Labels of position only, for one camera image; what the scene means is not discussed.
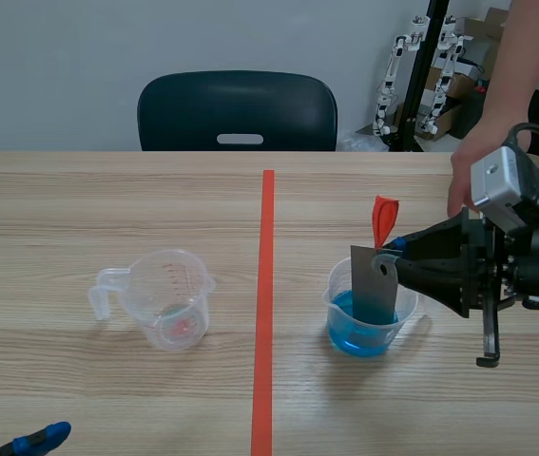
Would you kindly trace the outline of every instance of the clear plastic measuring cup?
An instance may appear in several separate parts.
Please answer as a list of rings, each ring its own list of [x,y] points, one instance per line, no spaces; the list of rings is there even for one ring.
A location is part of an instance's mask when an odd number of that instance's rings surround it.
[[[400,328],[413,314],[419,294],[398,285],[394,323],[371,325],[352,317],[352,265],[345,258],[328,276],[328,289],[322,295],[328,307],[328,331],[333,343],[354,356],[375,356],[384,353]]]
[[[207,331],[207,296],[215,287],[197,256],[163,250],[143,256],[129,268],[102,270],[87,297],[96,319],[107,320],[108,293],[117,293],[155,347],[177,351],[196,344]]]

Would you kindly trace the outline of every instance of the plastic bag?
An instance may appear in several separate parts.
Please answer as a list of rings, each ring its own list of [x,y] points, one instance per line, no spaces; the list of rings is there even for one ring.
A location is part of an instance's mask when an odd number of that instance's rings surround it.
[[[378,136],[360,135],[350,133],[337,143],[338,152],[387,152],[389,146]]]

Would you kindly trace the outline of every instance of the blue liquid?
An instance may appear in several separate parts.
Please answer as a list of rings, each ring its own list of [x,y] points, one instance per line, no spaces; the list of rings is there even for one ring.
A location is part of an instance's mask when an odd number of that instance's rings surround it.
[[[337,305],[349,316],[354,314],[354,302],[351,291],[338,295],[333,300],[333,304]],[[398,317],[394,315],[394,323],[397,323],[397,321]],[[328,327],[330,338],[338,349],[353,356],[362,357],[383,354],[389,346],[389,344],[385,343],[385,338],[389,332],[378,328],[366,328],[357,325],[354,320],[348,322],[347,325],[339,324],[338,330],[331,328],[330,325]]]

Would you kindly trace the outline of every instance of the dark green chair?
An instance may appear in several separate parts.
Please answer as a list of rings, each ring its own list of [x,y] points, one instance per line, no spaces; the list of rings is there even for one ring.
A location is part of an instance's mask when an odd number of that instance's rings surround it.
[[[138,102],[143,150],[335,150],[337,103],[323,82],[268,71],[163,76]],[[220,143],[220,135],[262,143]]]

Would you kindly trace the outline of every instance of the wooden table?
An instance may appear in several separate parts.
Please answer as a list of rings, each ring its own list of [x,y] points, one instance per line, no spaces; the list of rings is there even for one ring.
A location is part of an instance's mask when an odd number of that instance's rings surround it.
[[[501,313],[503,362],[474,365],[481,315],[426,301],[388,353],[332,349],[320,292],[376,194],[396,235],[445,218],[448,154],[0,152],[0,445],[61,420],[64,455],[248,455],[261,171],[276,169],[274,454],[539,454],[539,313]],[[198,253],[211,325],[152,349],[86,291],[155,250]]]

